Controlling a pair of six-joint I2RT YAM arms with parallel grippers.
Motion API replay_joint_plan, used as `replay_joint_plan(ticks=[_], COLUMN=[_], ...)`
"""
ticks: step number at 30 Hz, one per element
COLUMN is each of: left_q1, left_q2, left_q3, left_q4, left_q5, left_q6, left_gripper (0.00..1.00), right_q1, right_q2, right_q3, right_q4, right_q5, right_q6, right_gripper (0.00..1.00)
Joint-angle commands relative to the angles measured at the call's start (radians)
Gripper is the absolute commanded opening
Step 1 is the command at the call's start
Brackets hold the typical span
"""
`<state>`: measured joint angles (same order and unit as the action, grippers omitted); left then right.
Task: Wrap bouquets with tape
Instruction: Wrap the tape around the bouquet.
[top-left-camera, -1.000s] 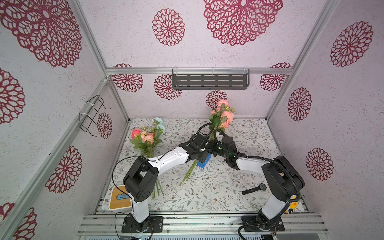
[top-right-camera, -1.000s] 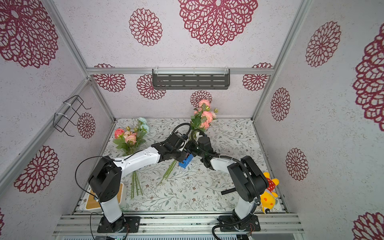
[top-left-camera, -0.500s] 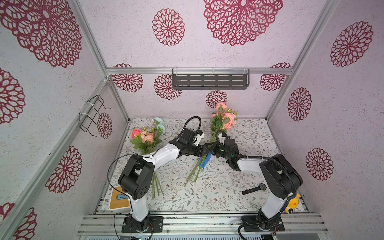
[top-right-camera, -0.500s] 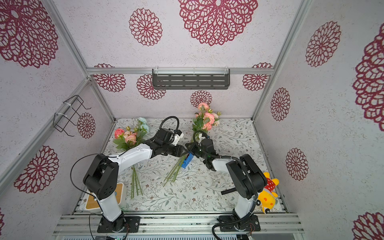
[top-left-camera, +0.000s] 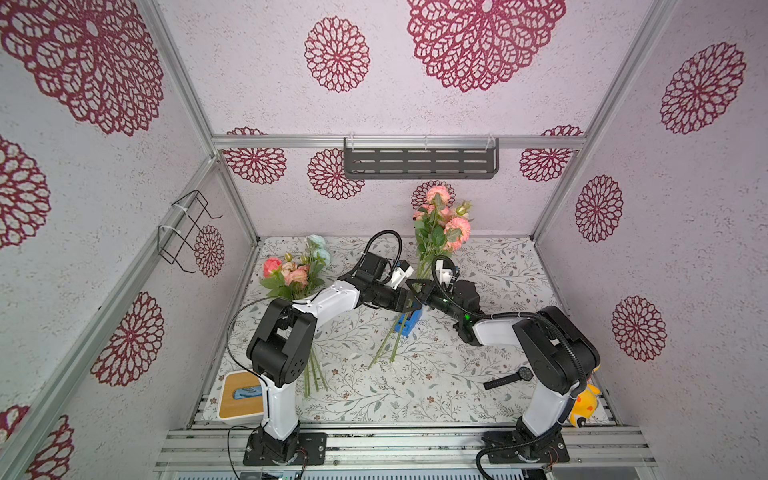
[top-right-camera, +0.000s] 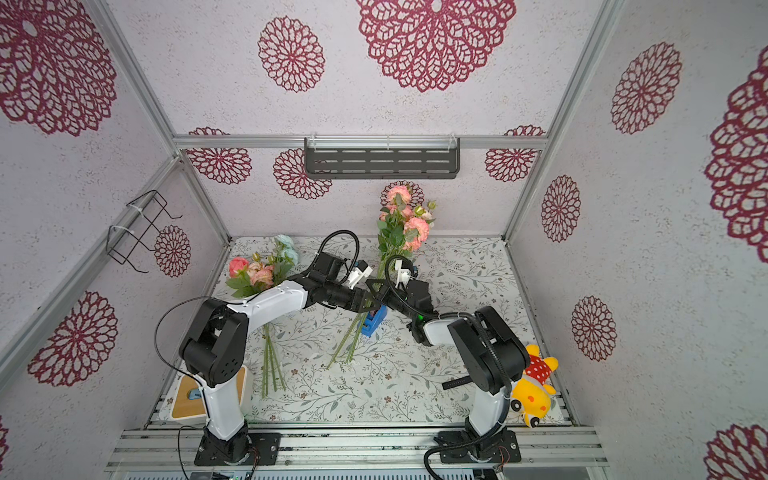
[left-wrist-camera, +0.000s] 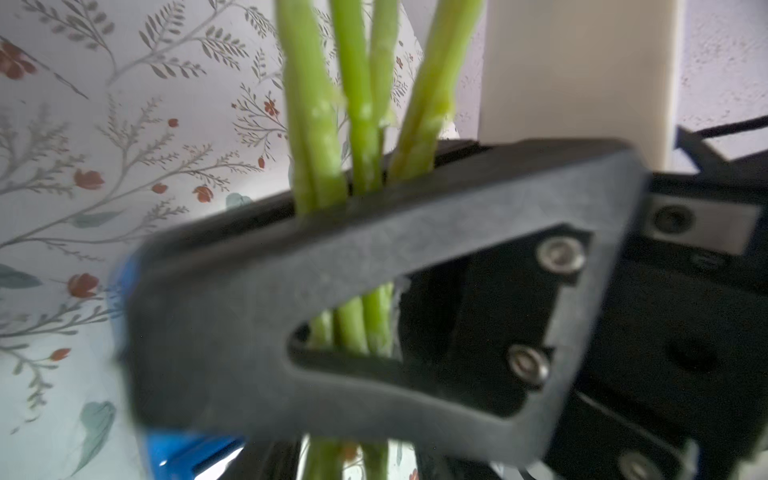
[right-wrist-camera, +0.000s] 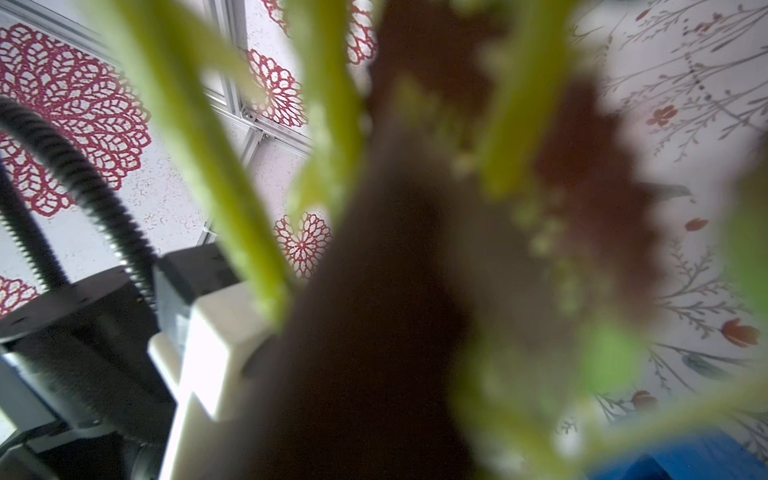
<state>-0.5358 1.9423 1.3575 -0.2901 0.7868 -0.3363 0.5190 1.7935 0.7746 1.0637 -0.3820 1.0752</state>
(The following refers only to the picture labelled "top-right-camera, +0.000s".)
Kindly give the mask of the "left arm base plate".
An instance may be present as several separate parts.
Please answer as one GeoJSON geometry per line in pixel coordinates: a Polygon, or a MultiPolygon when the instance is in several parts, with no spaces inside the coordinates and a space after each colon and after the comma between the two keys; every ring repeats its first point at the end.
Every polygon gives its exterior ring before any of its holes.
{"type": "Polygon", "coordinates": [[[193,464],[207,466],[272,466],[277,461],[282,436],[279,433],[239,433],[224,441],[205,433],[193,464]]]}

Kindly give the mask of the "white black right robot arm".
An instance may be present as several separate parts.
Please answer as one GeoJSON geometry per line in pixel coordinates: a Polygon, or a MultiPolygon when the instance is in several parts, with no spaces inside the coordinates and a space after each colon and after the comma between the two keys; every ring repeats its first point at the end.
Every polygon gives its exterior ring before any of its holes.
{"type": "Polygon", "coordinates": [[[467,371],[465,383],[476,387],[467,419],[469,437],[496,434],[510,409],[513,383],[530,365],[526,347],[498,312],[488,306],[474,313],[439,313],[433,307],[429,284],[412,279],[397,286],[386,278],[366,282],[376,306],[385,306],[410,319],[408,330],[423,346],[451,346],[467,371]]]}

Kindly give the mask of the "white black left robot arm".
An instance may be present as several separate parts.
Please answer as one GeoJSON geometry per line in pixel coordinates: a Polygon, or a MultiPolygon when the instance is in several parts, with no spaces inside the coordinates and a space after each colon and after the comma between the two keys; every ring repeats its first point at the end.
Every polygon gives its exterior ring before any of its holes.
{"type": "Polygon", "coordinates": [[[228,442],[245,428],[236,376],[252,330],[314,304],[360,313],[372,299],[372,294],[360,286],[351,288],[336,281],[319,282],[301,275],[247,301],[230,303],[205,298],[181,342],[179,356],[189,374],[201,383],[207,432],[228,442]]]}

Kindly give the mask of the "mixed pastel flower bouquet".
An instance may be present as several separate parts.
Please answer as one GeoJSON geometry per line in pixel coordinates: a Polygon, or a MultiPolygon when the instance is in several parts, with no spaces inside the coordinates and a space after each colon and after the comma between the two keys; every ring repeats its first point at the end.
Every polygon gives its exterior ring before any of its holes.
{"type": "MultiPolygon", "coordinates": [[[[274,243],[275,247],[267,257],[262,257],[256,252],[249,259],[235,257],[229,262],[229,279],[226,285],[233,290],[235,298],[255,298],[257,294],[286,280],[290,270],[298,264],[299,254],[289,236],[277,235],[274,243]]],[[[272,330],[268,325],[263,326],[261,330],[264,339],[261,396],[265,399],[270,390],[285,390],[286,385],[272,340],[272,330]]]]}

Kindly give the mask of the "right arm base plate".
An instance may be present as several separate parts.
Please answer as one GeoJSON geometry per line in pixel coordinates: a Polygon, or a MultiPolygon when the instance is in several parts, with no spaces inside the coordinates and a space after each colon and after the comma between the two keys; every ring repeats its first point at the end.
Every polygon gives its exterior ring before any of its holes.
{"type": "MultiPolygon", "coordinates": [[[[466,431],[440,431],[435,437],[439,447],[454,446],[468,442],[470,434],[466,431]]],[[[482,442],[464,448],[455,448],[439,453],[444,464],[476,463],[500,464],[520,463],[522,455],[515,433],[504,428],[482,442]]]]}

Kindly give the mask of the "pink rose bouquet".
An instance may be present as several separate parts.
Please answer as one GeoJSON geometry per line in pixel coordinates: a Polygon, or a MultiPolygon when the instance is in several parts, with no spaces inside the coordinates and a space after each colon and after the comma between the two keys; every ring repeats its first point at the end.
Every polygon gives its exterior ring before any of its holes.
{"type": "MultiPolygon", "coordinates": [[[[377,221],[379,264],[368,280],[386,279],[394,287],[392,277],[396,267],[408,268],[418,276],[413,256],[429,237],[434,223],[434,207],[434,203],[416,204],[411,190],[405,185],[394,185],[386,192],[377,221]]],[[[363,287],[367,287],[368,280],[364,281],[363,287]]],[[[341,354],[346,355],[348,362],[354,358],[368,312],[357,313],[331,356],[332,364],[339,361],[341,354]]]]}

